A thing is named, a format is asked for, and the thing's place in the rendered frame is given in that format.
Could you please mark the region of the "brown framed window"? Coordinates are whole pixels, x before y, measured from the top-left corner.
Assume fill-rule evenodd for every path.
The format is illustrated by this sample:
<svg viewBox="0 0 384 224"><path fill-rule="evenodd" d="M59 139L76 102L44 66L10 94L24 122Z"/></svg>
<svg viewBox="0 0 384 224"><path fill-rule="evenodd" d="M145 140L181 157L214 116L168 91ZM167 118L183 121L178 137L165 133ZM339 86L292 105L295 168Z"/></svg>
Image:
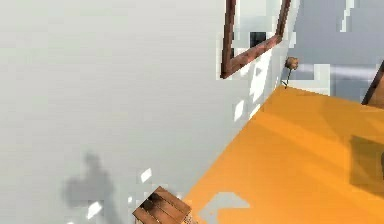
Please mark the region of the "brown framed window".
<svg viewBox="0 0 384 224"><path fill-rule="evenodd" d="M237 0L226 0L225 24L222 46L221 79L226 79L235 72L249 64L268 50L278 45L284 36L286 20L288 17L291 0L282 0L275 35L265 41L249 48L245 52L232 56L233 27L235 20Z"/></svg>

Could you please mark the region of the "brown wooden cupboard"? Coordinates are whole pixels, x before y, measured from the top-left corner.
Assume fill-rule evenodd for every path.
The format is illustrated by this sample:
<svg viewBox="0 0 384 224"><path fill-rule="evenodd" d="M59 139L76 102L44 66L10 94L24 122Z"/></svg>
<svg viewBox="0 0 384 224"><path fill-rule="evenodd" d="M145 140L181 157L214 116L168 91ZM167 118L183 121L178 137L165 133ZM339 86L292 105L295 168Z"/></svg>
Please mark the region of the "brown wooden cupboard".
<svg viewBox="0 0 384 224"><path fill-rule="evenodd" d="M384 109L384 61L381 63L361 104Z"/></svg>

